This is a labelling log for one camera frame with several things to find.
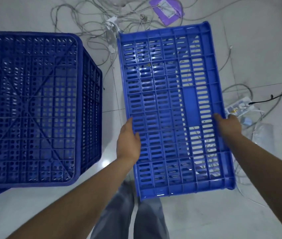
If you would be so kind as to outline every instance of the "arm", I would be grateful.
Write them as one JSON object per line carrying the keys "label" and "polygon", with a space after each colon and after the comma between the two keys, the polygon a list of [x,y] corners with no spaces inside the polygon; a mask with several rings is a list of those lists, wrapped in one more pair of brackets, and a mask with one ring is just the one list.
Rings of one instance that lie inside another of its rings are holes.
{"label": "arm", "polygon": [[243,136],[236,116],[214,114],[214,119],[235,159],[282,223],[282,160]]}
{"label": "arm", "polygon": [[8,239],[86,239],[102,210],[139,159],[141,142],[132,118],[121,128],[117,159],[38,213]]}

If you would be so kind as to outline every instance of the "white power strip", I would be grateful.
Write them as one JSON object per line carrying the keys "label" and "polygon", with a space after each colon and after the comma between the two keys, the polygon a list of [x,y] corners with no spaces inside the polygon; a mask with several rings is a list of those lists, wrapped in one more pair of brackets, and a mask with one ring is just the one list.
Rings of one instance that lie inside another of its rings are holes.
{"label": "white power strip", "polygon": [[254,110],[254,105],[249,105],[252,102],[248,96],[236,101],[235,103],[227,106],[225,108],[226,117],[230,114],[240,117],[245,113],[249,112],[250,110]]}

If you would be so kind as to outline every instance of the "pants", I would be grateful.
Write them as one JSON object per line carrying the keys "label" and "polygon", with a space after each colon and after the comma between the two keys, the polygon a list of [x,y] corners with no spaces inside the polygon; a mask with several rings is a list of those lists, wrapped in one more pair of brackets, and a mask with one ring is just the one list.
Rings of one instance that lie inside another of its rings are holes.
{"label": "pants", "polygon": [[[134,208],[129,185],[123,183],[95,225],[91,239],[128,239]],[[134,239],[169,239],[160,199],[146,199],[139,204],[134,223]]]}

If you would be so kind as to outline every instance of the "person's right arm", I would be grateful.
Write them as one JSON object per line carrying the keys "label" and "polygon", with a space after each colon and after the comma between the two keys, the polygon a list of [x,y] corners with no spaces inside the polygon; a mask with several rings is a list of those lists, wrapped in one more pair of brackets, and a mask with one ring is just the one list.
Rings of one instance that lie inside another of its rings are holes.
{"label": "person's right arm", "polygon": [[214,119],[235,159],[282,223],[282,160],[243,136],[236,116],[214,114]]}

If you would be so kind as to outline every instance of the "tile floor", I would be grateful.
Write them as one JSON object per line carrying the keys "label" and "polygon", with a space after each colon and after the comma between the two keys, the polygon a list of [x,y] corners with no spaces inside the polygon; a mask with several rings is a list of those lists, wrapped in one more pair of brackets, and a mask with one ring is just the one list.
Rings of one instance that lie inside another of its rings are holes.
{"label": "tile floor", "polygon": [[[76,3],[77,0],[66,0]],[[189,6],[192,0],[181,0]],[[198,19],[237,0],[198,0],[185,10],[186,19]],[[50,10],[63,0],[0,0],[0,30],[53,32]],[[87,12],[95,12],[88,6]],[[101,21],[103,16],[91,15],[90,20]],[[60,12],[59,28],[63,32],[78,32],[67,10]],[[222,67],[221,86],[226,88],[243,83],[252,88],[254,100],[264,100],[282,90],[282,0],[242,0],[201,20],[212,27],[216,58]],[[86,49],[102,63],[106,53]],[[105,73],[110,60],[101,66]],[[103,93],[103,155],[101,160],[69,187],[16,188],[0,194],[0,239],[7,237],[40,210],[63,194],[91,177],[115,159],[115,146],[120,127],[126,121],[119,59],[104,77]],[[223,94],[230,104],[248,94],[243,87],[232,88]],[[275,101],[260,104],[268,111]],[[276,154],[282,159],[282,100],[264,119],[274,125]],[[239,185],[246,197],[264,203],[253,186]],[[174,238],[282,238],[282,225],[267,207],[261,207],[242,197],[237,191],[212,191],[162,198],[167,227]],[[133,219],[130,238],[133,235]]]}

